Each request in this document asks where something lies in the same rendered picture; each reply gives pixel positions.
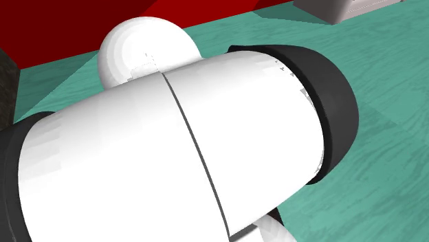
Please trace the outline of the dark robot stand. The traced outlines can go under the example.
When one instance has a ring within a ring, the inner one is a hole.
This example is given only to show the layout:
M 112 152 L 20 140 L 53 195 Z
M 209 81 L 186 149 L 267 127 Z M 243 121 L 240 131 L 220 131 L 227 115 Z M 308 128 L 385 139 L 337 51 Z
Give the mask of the dark robot stand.
M 0 48 L 0 131 L 13 124 L 20 72 L 17 64 Z

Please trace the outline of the grey furniture piece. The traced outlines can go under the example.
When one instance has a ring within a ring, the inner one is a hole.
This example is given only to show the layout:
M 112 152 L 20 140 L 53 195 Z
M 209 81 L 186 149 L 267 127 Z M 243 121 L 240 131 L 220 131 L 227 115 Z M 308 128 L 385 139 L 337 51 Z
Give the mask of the grey furniture piece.
M 297 8 L 331 24 L 405 0 L 293 0 Z

